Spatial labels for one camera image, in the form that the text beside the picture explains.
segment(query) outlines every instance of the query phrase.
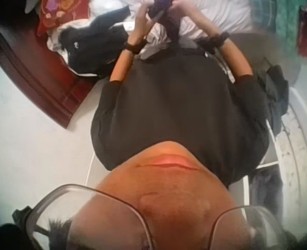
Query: person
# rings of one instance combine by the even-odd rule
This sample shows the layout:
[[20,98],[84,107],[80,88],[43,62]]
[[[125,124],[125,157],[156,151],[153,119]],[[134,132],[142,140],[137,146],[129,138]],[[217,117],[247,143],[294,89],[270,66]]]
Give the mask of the person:
[[[92,122],[96,155],[111,172],[96,190],[64,186],[41,201],[26,222],[35,241],[38,230],[54,235],[50,249],[55,241],[64,248],[54,249],[264,249],[245,246],[268,228],[256,230],[257,223],[274,219],[261,208],[237,208],[227,189],[267,151],[264,94],[227,33],[184,0],[174,0],[169,11],[218,41],[235,83],[200,48],[172,43],[135,59],[157,21],[146,18],[142,5]],[[39,218],[62,195],[80,208],[65,223],[49,218],[46,233]],[[59,209],[62,217],[70,207]],[[250,223],[257,215],[269,219]]]

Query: wooden bed frame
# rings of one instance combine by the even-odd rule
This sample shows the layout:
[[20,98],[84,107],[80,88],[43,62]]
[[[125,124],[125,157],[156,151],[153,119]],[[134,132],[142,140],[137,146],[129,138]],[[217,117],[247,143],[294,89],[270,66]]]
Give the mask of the wooden bed frame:
[[66,128],[97,78],[71,72],[47,48],[47,36],[36,35],[38,15],[24,13],[25,1],[13,2],[0,15],[0,66],[37,107]]

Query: hanging clothes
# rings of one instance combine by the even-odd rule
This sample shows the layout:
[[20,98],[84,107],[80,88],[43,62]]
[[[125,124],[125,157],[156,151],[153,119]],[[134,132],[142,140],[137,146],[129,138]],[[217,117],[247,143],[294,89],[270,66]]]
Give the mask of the hanging clothes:
[[289,83],[279,65],[271,66],[267,72],[257,72],[258,83],[267,96],[268,122],[274,136],[282,130],[282,116],[289,107]]

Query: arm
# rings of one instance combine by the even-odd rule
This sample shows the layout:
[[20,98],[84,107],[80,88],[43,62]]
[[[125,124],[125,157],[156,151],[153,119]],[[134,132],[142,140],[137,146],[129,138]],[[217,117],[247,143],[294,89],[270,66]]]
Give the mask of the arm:
[[[202,29],[208,37],[220,35],[221,31],[199,11],[195,5],[185,0],[174,0],[172,10],[177,9],[180,15],[188,16],[198,28]],[[251,66],[238,47],[228,39],[219,49],[233,76],[238,79],[245,75],[253,75]]]
[[[144,37],[150,32],[154,24],[161,17],[157,16],[152,20],[146,18],[148,12],[148,6],[143,4],[138,10],[137,16],[135,18],[135,29],[133,33],[128,38],[128,43],[130,45],[138,45]],[[119,81],[122,82],[127,75],[129,69],[131,68],[134,60],[134,54],[128,50],[123,50],[120,54],[120,57],[113,69],[110,81]]]

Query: black shirt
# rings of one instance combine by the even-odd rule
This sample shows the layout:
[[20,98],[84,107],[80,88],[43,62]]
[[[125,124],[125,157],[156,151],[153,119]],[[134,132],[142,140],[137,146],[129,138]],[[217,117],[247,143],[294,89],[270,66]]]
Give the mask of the black shirt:
[[174,141],[229,185],[267,151],[265,96],[253,76],[232,84],[201,51],[166,49],[135,61],[122,84],[104,86],[91,136],[108,170]]

